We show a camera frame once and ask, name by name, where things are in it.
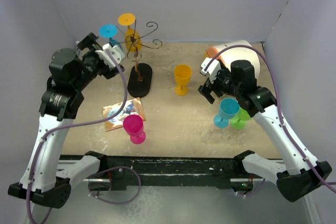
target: pink goblet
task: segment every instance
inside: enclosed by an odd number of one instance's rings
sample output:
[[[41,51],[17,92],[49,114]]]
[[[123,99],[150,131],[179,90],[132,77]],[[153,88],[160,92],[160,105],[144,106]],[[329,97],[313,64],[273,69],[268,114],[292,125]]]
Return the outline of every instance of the pink goblet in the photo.
[[[123,126],[127,134],[131,136],[133,144],[141,144],[146,139],[143,131],[143,121],[139,115],[129,115],[124,119]]]

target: wall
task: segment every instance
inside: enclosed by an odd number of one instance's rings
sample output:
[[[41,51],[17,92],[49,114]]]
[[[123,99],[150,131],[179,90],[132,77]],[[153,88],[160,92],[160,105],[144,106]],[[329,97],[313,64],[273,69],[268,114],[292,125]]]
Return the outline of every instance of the wall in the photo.
[[[98,33],[119,15],[134,12],[141,34],[146,22],[159,29],[148,39],[163,41],[265,41],[287,0],[56,0],[76,39]]]
[[[33,149],[51,54],[73,45],[54,0],[0,0],[0,223],[18,223],[25,211],[8,186]]]
[[[265,43],[283,111],[301,140],[336,168],[336,0],[290,0]],[[334,171],[328,181],[336,180]],[[323,223],[335,223],[336,195],[313,193]]]

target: table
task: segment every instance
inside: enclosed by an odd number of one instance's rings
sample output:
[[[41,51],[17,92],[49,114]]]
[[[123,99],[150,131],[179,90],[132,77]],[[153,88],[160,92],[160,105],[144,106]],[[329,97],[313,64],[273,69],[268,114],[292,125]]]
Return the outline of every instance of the table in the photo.
[[[106,132],[104,124],[70,129],[62,154],[83,155],[93,150],[106,155],[172,156],[172,157],[234,157],[245,151],[255,151],[265,158],[280,158],[273,143],[254,121],[250,120],[242,130],[231,126],[217,128],[213,118],[219,102],[214,104],[199,94],[198,87],[206,80],[200,71],[206,49],[219,43],[164,43],[160,49],[143,48],[140,62],[153,68],[150,93],[141,99],[146,121],[147,138],[143,144],[133,144],[123,128]],[[262,51],[260,43],[253,44]],[[125,59],[125,77],[128,80],[133,62]],[[174,68],[187,64],[193,69],[188,84],[189,93],[175,94]],[[260,59],[260,86],[274,94],[268,69]],[[84,101],[75,123],[102,118],[102,107],[121,102],[123,87],[120,76],[110,80],[95,78],[83,91]]]

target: black mat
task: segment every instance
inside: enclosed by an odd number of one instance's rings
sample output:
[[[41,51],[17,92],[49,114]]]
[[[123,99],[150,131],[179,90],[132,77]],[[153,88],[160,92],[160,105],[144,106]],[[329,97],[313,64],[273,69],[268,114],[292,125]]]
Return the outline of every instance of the black mat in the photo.
[[[144,97],[151,89],[153,71],[151,66],[146,63],[139,63],[138,70],[141,73],[142,81],[138,81],[138,73],[135,71],[135,67],[133,67],[127,89],[133,97]]]

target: gray floor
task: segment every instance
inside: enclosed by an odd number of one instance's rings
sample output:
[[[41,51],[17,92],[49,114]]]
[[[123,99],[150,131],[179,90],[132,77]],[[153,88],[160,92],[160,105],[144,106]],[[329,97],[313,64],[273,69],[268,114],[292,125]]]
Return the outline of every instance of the gray floor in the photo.
[[[136,187],[128,187],[127,191],[110,191],[103,197],[125,200],[135,192]],[[34,213],[41,217],[45,211],[37,207]],[[304,200],[286,201],[271,183],[266,183],[261,191],[246,199],[235,197],[230,190],[210,187],[142,187],[133,202],[116,206],[88,197],[87,183],[83,182],[63,208],[52,211],[46,224],[56,223],[308,224],[310,220]]]

